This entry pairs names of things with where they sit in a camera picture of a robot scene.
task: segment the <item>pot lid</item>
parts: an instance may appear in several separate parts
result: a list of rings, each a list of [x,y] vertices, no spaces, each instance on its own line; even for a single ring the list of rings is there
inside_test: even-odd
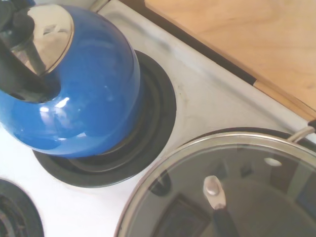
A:
[[[255,133],[210,135],[153,167],[117,237],[314,237],[316,154]]]

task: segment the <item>chrome kettle top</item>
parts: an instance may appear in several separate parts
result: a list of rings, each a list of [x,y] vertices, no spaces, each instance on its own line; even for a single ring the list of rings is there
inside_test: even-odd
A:
[[[67,53],[73,36],[71,15],[59,5],[39,5],[27,13],[34,20],[33,37],[11,49],[32,72],[51,72]]]

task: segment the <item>pot handle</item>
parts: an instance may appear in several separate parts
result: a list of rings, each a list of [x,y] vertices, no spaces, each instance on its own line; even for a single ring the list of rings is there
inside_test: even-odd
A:
[[[306,136],[312,133],[315,133],[315,131],[316,131],[316,119],[310,121],[307,127],[304,127],[303,129],[299,130],[298,132],[290,136],[287,140],[289,142],[297,143],[303,138],[305,138]]]
[[[222,184],[216,176],[204,179],[203,193],[214,209],[213,223],[220,237],[239,237],[236,225],[226,208],[226,197]]]

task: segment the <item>white stovetop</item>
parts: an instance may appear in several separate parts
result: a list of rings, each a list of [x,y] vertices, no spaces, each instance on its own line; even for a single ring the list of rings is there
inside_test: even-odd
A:
[[[290,132],[306,126],[302,118],[117,0],[99,13],[135,49],[153,57],[175,88],[176,123],[157,160],[184,142],[221,128],[256,126]],[[45,237],[112,237],[129,195],[145,172],[110,187],[78,188],[48,174],[31,149],[2,128],[0,141],[0,178],[29,195],[39,211]]]

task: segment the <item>metal rim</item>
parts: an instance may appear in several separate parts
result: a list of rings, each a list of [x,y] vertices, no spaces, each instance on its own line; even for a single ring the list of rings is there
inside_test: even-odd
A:
[[[123,209],[115,231],[115,237],[127,236],[126,234],[128,233],[131,224],[130,220],[132,220],[132,216],[137,210],[138,204],[141,202],[143,195],[147,192],[145,187],[148,188],[150,184],[160,175],[159,170],[166,170],[170,166],[178,163],[184,157],[205,148],[215,149],[220,146],[242,144],[274,149],[292,155],[301,161],[316,167],[315,152],[296,143],[270,135],[251,132],[227,132],[213,134],[193,140],[161,159],[142,177]]]

